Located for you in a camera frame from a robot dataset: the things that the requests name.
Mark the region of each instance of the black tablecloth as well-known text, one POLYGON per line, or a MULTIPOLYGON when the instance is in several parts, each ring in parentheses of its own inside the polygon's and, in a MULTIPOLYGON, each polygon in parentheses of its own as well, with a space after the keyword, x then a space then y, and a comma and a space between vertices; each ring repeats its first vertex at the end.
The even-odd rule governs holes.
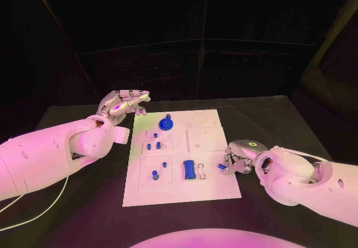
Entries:
MULTIPOLYGON (((215 108, 228 142, 248 138, 267 147, 279 145, 331 159, 284 96, 149 102, 143 106, 149 112, 215 108)), ((94 105, 50 107, 37 128, 85 118, 95 110, 94 105)), ((133 118, 127 115, 120 125, 131 129, 133 118)), ((130 143, 114 144, 110 154, 69 176, 53 208, 32 223, 0 232, 0 247, 128 247, 154 236, 195 228, 241 229, 306 247, 358 247, 358 228, 300 205, 279 204, 254 172, 237 174, 241 199, 123 208, 128 151, 130 143)), ((23 197, 0 214, 0 228, 42 213, 62 184, 63 180, 23 197)))

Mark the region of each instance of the white board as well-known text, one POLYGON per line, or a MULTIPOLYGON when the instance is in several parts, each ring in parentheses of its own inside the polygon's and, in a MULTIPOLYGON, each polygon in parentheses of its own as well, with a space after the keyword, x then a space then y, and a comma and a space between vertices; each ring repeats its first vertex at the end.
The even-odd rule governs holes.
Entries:
POLYGON ((241 198, 235 174, 222 175, 218 168, 227 145, 216 110, 136 116, 123 207, 241 198), (159 122, 167 114, 173 128, 163 131, 159 122), (196 179, 185 180, 185 160, 193 160, 196 179), (157 171, 157 180, 153 180, 153 171, 157 171))

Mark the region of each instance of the blue rectangular block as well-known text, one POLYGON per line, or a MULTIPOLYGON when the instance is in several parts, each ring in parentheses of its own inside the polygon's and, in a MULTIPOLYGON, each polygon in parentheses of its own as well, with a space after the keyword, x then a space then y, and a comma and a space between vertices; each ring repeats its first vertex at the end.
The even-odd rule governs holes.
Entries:
POLYGON ((185 161, 185 179, 196 179, 193 160, 185 161))

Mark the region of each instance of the white surface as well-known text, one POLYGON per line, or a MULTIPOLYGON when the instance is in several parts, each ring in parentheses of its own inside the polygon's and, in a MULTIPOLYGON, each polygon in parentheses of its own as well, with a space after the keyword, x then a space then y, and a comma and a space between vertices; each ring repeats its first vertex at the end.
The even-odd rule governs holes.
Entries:
POLYGON ((131 248, 153 247, 302 248, 300 245, 255 232, 214 228, 172 232, 143 241, 131 248))
POLYGON ((224 176, 218 168, 225 148, 227 139, 216 110, 136 116, 123 207, 241 198, 235 174, 224 176), (166 114, 173 120, 169 131, 159 128, 166 114), (160 150, 156 149, 157 142, 162 142, 160 150), (196 179, 185 180, 185 160, 195 162, 196 179), (199 163, 203 164, 205 179, 199 179, 199 163), (157 181, 152 178, 153 170, 159 172, 157 181))

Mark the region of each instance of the table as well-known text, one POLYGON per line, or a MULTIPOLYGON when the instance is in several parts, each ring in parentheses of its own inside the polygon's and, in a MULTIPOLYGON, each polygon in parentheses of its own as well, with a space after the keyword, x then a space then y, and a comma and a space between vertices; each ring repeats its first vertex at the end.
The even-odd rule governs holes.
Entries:
MULTIPOLYGON (((286 96, 149 102, 143 106, 147 112, 215 108, 228 142, 248 138, 270 148, 279 145, 331 159, 286 96)), ((37 128, 85 118, 95 110, 95 105, 50 107, 37 128)), ((120 125, 131 129, 133 119, 127 115, 120 125)), ((241 199, 123 208, 128 151, 130 144, 114 144, 110 154, 69 176, 49 212, 24 226, 0 232, 1 247, 130 247, 162 234, 195 228, 241 229, 306 247, 358 247, 358 228, 300 205, 279 204, 254 172, 237 174, 241 199)), ((0 214, 0 227, 37 216, 62 184, 63 180, 27 194, 0 214)))

